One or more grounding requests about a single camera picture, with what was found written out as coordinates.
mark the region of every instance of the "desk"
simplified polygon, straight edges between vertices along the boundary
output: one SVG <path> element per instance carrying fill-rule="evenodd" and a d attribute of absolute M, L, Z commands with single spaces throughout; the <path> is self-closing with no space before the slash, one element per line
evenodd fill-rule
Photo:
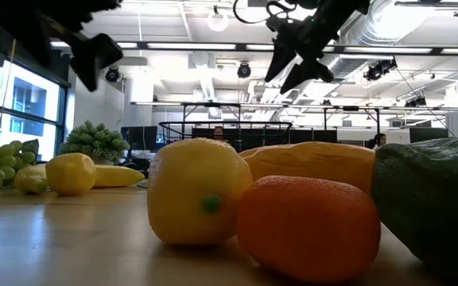
<path fill-rule="evenodd" d="M 298 284 L 256 266 L 234 238 L 196 250 L 161 244 L 148 225 L 144 189 L 82 197 L 0 191 L 0 286 Z M 442 284 L 383 227 L 376 262 L 345 285 Z"/>

